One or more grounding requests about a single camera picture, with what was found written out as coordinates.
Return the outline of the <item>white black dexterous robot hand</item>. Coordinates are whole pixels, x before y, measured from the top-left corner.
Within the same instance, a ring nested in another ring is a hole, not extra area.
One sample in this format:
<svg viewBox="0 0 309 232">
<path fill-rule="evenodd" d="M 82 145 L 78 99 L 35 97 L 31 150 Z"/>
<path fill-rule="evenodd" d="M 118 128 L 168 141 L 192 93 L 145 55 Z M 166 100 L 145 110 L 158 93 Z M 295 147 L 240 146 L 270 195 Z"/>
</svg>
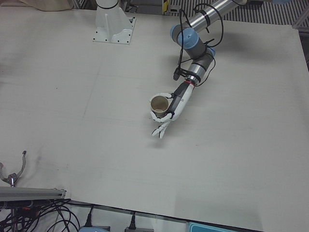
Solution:
<svg viewBox="0 0 309 232">
<path fill-rule="evenodd" d="M 163 138 L 169 124 L 181 115 L 193 90 L 193 83 L 184 81 L 173 93 L 158 93 L 150 98 L 151 118 L 160 123 L 158 128 L 153 130 L 152 136 Z"/>
</svg>

